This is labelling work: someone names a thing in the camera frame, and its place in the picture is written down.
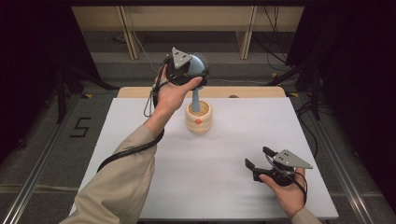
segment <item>white tabletop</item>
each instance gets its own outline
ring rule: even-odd
[[[274,193],[253,181],[245,158],[270,169],[266,146],[288,149],[314,166],[306,170],[306,207],[318,218],[338,214],[320,175],[289,98],[206,98],[213,126],[203,135],[185,127],[184,105],[165,127],[141,219],[268,220],[286,217]],[[108,111],[82,189],[100,163],[146,119],[147,99],[116,98]]]

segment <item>hand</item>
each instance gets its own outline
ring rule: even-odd
[[[163,68],[162,79],[166,78],[166,67],[167,64]],[[201,81],[201,77],[195,77],[182,86],[177,86],[173,83],[162,86],[158,95],[156,110],[166,110],[173,114],[183,104],[187,92],[197,87]]]
[[[296,173],[305,175],[305,169],[297,168]],[[277,202],[289,218],[293,218],[297,212],[304,208],[304,195],[296,184],[292,183],[289,186],[282,187],[268,175],[260,175],[260,179],[274,192]],[[305,188],[305,181],[302,176],[296,175],[295,180]]]
[[[163,68],[162,78],[166,78],[166,65]],[[195,77],[188,83],[177,86],[167,83],[160,88],[158,103],[151,117],[146,120],[144,125],[157,136],[163,131],[165,124],[172,115],[183,104],[187,92],[194,89],[202,81],[201,77]]]

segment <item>gray floor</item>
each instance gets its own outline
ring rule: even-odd
[[[115,86],[150,86],[156,76],[150,61],[154,64],[154,68],[158,68],[165,54],[169,53],[172,47],[186,52],[203,53],[210,62],[208,85],[212,86],[260,85],[270,81],[273,73],[283,73],[277,69],[289,69],[272,56],[268,56],[254,41],[250,46],[248,59],[240,60],[232,33],[148,33],[144,48],[149,59],[142,54],[136,61],[130,60],[127,47],[122,43],[120,35],[121,33],[117,32],[86,32],[84,34],[102,79]],[[262,34],[256,35],[259,39],[266,40]],[[291,40],[292,34],[283,34],[279,39],[286,45],[290,44]],[[288,51],[287,47],[281,48],[274,43],[271,46],[279,57],[283,57],[282,52]],[[295,78],[284,82],[282,87],[285,91],[295,92],[293,88]],[[45,163],[41,176],[35,183],[35,191],[27,201],[19,223],[57,223],[69,213],[105,122],[111,100],[117,96],[117,91],[105,91],[86,81],[83,81],[83,84],[84,95],[72,95],[67,99],[67,122],[52,144],[49,160]],[[297,97],[290,97],[295,109],[300,108],[305,103],[305,99],[304,92],[297,92]],[[325,98],[321,99],[321,104],[320,123],[325,127],[334,150],[339,155],[339,160],[345,166],[351,182],[366,204],[373,223],[396,223],[395,214],[389,208],[373,179],[368,175],[360,159],[353,155],[353,147],[332,114],[332,110],[326,106]],[[89,127],[89,130],[85,137],[71,137],[71,135],[84,133],[83,130],[75,130],[75,125],[80,118],[91,118],[84,119],[80,123],[80,126]],[[302,119],[318,140],[318,155],[316,156],[318,168],[340,215],[336,220],[324,220],[323,223],[359,223],[359,216],[351,206],[347,193],[340,183],[340,176],[325,149],[326,142],[320,138],[315,128],[316,121],[311,119],[309,113],[303,114]],[[25,136],[27,146],[15,148],[0,165],[0,217],[5,217],[7,210],[21,192],[21,187],[34,170],[41,152],[48,147],[47,143],[51,134],[57,130],[56,121],[57,101],[56,95],[53,94],[49,98],[49,107],[42,109],[36,123]],[[306,128],[303,130],[315,153],[314,137]],[[274,220],[265,223],[289,222]]]

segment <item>beige sleeve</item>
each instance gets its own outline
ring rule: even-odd
[[[116,152],[154,140],[144,125],[117,147]],[[78,193],[76,211],[61,223],[136,223],[149,193],[157,147],[106,165]]]
[[[314,215],[306,208],[300,210],[294,217],[291,219],[292,224],[321,224],[319,219],[314,217]]]

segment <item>person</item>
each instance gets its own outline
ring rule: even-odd
[[[195,77],[182,86],[172,83],[163,85],[152,115],[127,136],[114,153],[153,141],[163,131],[174,112],[181,107],[187,92],[198,86],[201,80],[201,77]],[[61,223],[136,223],[149,193],[156,150],[157,146],[154,146],[107,164],[77,194],[76,210]],[[301,207],[300,195],[297,196],[296,190],[280,189],[265,176],[261,178],[276,193],[282,208],[294,220],[293,223],[311,223],[298,222],[312,214]],[[286,197],[292,197],[296,203],[288,205]]]

